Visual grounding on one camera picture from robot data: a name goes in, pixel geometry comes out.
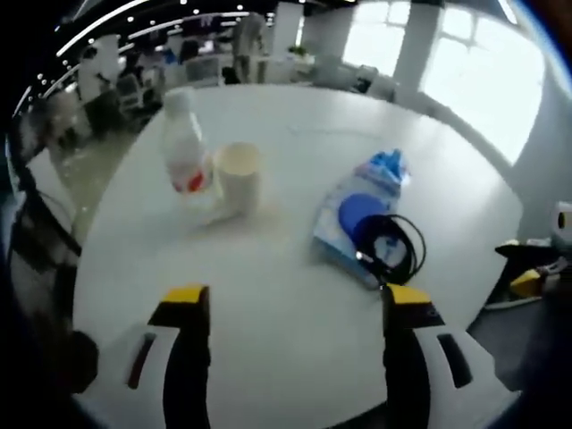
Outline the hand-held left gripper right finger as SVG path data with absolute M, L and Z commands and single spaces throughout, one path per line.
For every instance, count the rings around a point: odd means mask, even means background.
M 390 428 L 489 428 L 517 401 L 495 361 L 446 324 L 423 290 L 383 285 L 383 365 Z

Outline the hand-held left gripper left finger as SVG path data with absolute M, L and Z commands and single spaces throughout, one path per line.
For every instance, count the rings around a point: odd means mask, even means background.
M 209 336 L 208 287 L 169 290 L 146 323 L 103 348 L 75 399 L 104 428 L 207 428 Z

